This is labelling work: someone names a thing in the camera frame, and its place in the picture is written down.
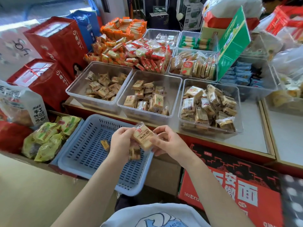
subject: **light blue basket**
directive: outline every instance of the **light blue basket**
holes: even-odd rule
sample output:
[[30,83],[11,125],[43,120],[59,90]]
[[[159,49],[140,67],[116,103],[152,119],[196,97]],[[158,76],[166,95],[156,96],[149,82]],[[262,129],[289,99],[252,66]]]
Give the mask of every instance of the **light blue basket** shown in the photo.
[[[112,134],[120,127],[134,125],[97,114],[89,116],[59,158],[59,168],[90,179],[107,157],[100,141],[108,140],[110,144]],[[115,190],[127,196],[137,195],[143,188],[152,157],[152,152],[141,149],[141,160],[124,166]]]

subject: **floor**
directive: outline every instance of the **floor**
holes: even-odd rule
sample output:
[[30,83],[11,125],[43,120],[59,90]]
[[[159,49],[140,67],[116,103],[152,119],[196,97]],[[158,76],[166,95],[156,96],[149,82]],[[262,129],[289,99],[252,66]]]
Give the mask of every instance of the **floor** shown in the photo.
[[[49,227],[85,184],[0,154],[0,226]],[[104,220],[115,203],[114,193]]]

